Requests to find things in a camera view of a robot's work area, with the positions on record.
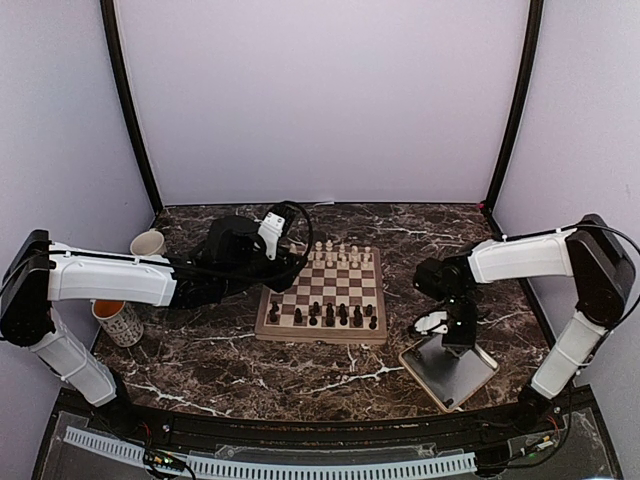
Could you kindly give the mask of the dark queen piece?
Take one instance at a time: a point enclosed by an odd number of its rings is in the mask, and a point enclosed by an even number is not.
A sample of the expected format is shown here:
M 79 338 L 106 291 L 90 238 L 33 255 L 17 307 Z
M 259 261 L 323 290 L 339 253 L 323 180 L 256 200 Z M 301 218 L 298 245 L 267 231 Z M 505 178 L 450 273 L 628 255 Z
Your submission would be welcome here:
M 349 324 L 349 312 L 344 303 L 340 304 L 338 314 L 340 317 L 340 324 L 342 326 L 347 326 Z

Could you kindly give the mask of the dark knight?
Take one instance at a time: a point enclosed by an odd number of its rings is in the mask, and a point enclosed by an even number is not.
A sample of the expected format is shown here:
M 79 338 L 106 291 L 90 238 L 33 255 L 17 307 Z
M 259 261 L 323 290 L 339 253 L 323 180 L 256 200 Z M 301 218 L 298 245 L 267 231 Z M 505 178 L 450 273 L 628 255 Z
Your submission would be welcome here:
M 361 307 L 356 305 L 353 311 L 353 326 L 355 328 L 361 328 L 363 326 L 363 315 Z

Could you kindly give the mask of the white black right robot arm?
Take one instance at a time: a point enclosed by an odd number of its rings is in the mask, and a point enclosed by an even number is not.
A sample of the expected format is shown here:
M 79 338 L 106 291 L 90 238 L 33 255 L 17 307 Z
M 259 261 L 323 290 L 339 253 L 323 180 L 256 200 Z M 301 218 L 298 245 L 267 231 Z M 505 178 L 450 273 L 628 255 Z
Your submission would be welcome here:
M 510 424 L 534 432 L 555 398 L 585 369 L 606 339 L 639 307 L 638 244 L 595 213 L 555 229 L 494 236 L 442 257 L 428 257 L 412 284 L 435 301 L 411 327 L 420 337 L 437 336 L 455 358 L 477 343 L 477 290 L 507 280 L 564 278 L 573 284 L 571 317 L 540 366 L 521 388 Z

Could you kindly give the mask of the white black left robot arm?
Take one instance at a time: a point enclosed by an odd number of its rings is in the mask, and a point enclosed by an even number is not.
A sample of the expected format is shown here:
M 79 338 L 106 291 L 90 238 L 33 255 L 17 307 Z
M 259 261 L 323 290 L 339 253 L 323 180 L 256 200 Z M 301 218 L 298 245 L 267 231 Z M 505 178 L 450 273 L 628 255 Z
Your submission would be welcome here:
M 55 313 L 65 300 L 107 300 L 169 309 L 218 304 L 265 285 L 282 292 L 306 266 L 306 254 L 280 246 L 289 221 L 268 214 L 262 222 L 229 216 L 186 257 L 104 253 L 54 243 L 45 230 L 25 240 L 1 287 L 1 338 L 26 347 L 85 400 L 120 436 L 141 427 L 116 375 L 99 362 Z

